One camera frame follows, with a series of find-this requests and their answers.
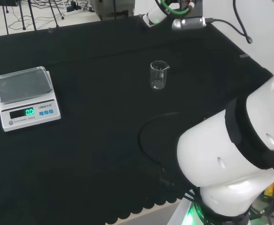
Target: table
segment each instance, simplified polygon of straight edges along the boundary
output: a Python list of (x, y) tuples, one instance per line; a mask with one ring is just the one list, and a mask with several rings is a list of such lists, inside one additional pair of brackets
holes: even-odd
[[(140, 127), (189, 112), (156, 121), (142, 136), (153, 157), (175, 154), (182, 129), (271, 74), (213, 26), (179, 33), (170, 26), (144, 30), (135, 16), (0, 37), (0, 74), (44, 66), (62, 117), (7, 133), (0, 126), (0, 225), (113, 224), (182, 197), (188, 187), (180, 177), (178, 192), (168, 192), (140, 153)], [(170, 65), (158, 92), (149, 84), (154, 60)]]

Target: white floor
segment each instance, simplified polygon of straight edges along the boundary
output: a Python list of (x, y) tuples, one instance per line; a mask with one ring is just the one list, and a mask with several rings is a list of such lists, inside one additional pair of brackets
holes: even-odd
[[(13, 7), (13, 9), (14, 9), (14, 14), (18, 18), (20, 18), (19, 6)], [(30, 15), (29, 6), (26, 1), (22, 1), (22, 9), (23, 9), (23, 15)], [(17, 18), (13, 15), (12, 7), (8, 7), (8, 10), (9, 10), (9, 13), (6, 13), (6, 17), (7, 17), (7, 23), (9, 26), (12, 23), (16, 22)], [(32, 10), (33, 10), (33, 15), (35, 18), (37, 30), (56, 27), (55, 21), (53, 19), (53, 14), (52, 14), (52, 11), (50, 8), (39, 9), (36, 7), (32, 7)], [(80, 23), (89, 23), (89, 22), (94, 22), (94, 21), (100, 21), (99, 17), (96, 15), (96, 13), (90, 13), (87, 10), (77, 13), (77, 14), (73, 14), (73, 15), (65, 15), (64, 20), (61, 19), (58, 9), (54, 8), (53, 10), (56, 15), (58, 25), (61, 27), (74, 25), (74, 24), (80, 24)], [(22, 22), (20, 20), (19, 22), (16, 22), (10, 26), (11, 28), (19, 29), (19, 30), (13, 30), (13, 29), (9, 28), (8, 29), (9, 34), (21, 33), (21, 32), (27, 32), (27, 31), (34, 30), (34, 27), (32, 24), (32, 19), (28, 16), (24, 17), (24, 19), (25, 19), (25, 21), (24, 21), (25, 26), (30, 24), (26, 28), (26, 30), (22, 29)], [(2, 7), (0, 6), (0, 36), (6, 35), (6, 34), (7, 34), (7, 30), (6, 30), (5, 20), (4, 20), (4, 14), (2, 11)]]

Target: black band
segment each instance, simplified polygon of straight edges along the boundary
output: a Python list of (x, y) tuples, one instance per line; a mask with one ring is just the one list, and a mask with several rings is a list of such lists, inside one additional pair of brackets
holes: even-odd
[(270, 149), (262, 142), (251, 124), (246, 111), (246, 98), (234, 99), (228, 104), (225, 120), (231, 142), (240, 153), (259, 169), (272, 168), (264, 157)]

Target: laboratory bench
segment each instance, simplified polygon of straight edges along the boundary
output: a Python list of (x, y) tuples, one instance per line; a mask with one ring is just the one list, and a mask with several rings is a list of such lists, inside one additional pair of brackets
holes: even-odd
[[(0, 225), (113, 224), (182, 198), (180, 134), (272, 75), (212, 25), (173, 32), (171, 22), (145, 29), (134, 16), (0, 37), (0, 75), (44, 66), (61, 112), (9, 132), (0, 122)], [(155, 60), (170, 66), (161, 90), (149, 82)], [(161, 174), (137, 134), (174, 112), (141, 135)]]

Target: glass beaker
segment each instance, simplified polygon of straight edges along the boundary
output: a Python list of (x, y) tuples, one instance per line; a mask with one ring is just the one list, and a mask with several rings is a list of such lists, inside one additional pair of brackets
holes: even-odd
[(151, 63), (151, 87), (163, 89), (166, 85), (166, 76), (169, 65), (164, 61), (154, 61)]

